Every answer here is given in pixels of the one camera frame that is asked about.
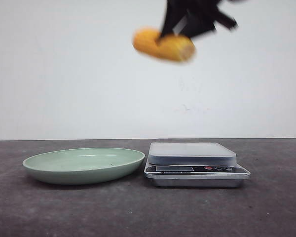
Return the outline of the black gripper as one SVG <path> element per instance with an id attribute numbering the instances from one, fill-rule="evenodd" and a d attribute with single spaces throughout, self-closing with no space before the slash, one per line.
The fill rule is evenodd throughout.
<path id="1" fill-rule="evenodd" d="M 236 20 L 220 11 L 219 3 L 219 0 L 168 0 L 160 39 L 173 34 L 177 25 L 178 33 L 188 38 L 214 31 L 216 22 L 228 30 L 236 28 Z"/>

